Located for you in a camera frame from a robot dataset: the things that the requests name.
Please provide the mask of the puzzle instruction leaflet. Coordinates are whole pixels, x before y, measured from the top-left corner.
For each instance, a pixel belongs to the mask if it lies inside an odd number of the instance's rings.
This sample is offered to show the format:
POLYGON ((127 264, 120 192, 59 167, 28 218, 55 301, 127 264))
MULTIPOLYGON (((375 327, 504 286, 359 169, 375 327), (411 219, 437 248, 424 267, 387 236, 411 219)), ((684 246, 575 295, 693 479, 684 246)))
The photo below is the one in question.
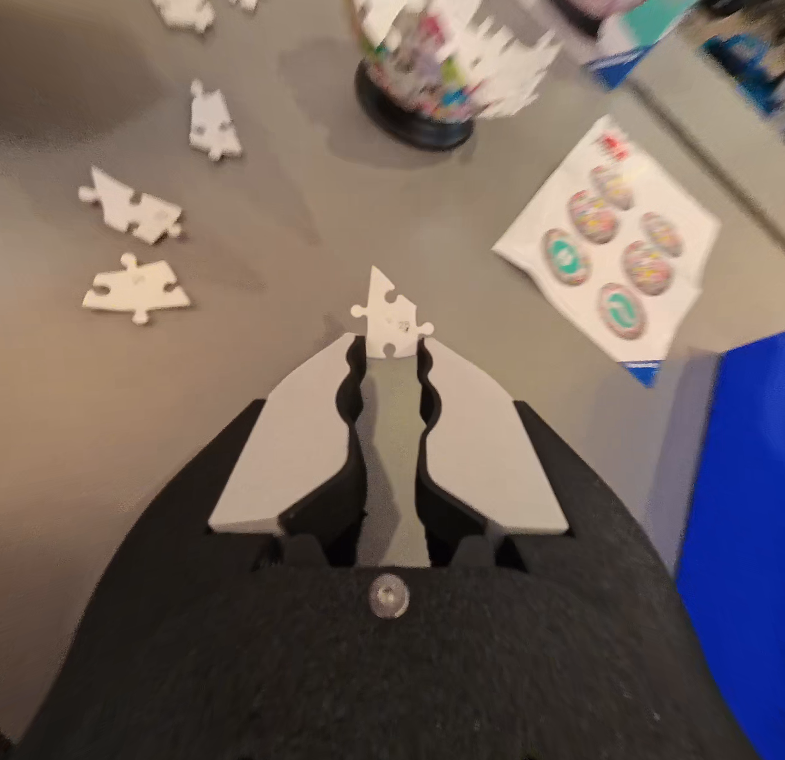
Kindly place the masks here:
POLYGON ((604 116, 491 250, 528 275, 570 323, 651 388, 702 293, 720 226, 604 116))

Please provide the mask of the partly built white puzzle ball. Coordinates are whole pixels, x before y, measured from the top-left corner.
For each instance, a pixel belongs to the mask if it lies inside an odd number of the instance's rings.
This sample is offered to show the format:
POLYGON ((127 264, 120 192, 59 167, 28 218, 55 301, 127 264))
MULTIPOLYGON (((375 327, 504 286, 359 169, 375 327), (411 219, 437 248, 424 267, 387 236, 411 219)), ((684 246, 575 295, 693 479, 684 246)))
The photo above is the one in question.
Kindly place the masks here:
POLYGON ((525 45, 485 0, 345 0, 368 76, 418 116, 457 124, 508 118, 538 97, 561 50, 554 32, 525 45))

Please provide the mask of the colourful puzzle ball box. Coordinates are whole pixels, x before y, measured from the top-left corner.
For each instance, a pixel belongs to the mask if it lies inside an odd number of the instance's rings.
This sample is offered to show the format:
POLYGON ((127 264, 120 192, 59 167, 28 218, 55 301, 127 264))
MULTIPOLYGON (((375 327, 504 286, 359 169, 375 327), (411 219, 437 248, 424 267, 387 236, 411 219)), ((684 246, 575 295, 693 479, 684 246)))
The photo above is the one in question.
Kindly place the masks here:
POLYGON ((569 51, 605 89, 633 69, 700 0, 545 0, 569 51))

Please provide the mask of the blue plastic bin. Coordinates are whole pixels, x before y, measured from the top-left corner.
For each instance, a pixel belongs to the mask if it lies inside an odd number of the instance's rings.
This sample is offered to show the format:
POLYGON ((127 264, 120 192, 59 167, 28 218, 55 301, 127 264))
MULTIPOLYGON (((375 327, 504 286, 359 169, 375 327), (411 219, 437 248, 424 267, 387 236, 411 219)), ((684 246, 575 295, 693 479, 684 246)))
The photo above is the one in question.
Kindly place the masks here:
POLYGON ((784 758, 784 334, 726 352, 677 590, 760 758, 784 758))

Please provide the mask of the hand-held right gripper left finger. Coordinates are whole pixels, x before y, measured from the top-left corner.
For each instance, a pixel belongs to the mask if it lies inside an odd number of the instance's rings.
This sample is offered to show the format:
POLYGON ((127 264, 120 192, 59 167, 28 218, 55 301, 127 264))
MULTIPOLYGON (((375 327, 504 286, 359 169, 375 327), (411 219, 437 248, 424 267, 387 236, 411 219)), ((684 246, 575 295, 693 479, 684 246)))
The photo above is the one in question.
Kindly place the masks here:
POLYGON ((366 368, 365 338, 344 334, 272 390, 209 518, 212 531, 342 536, 361 520, 366 368))

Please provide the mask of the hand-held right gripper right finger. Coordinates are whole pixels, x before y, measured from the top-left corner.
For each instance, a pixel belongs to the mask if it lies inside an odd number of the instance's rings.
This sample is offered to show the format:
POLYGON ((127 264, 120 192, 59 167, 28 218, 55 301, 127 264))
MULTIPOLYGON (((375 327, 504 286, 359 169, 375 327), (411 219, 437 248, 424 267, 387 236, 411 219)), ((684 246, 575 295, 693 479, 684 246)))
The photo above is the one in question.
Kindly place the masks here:
POLYGON ((567 518, 512 396, 434 337, 417 348, 417 515, 434 536, 561 535, 567 518))

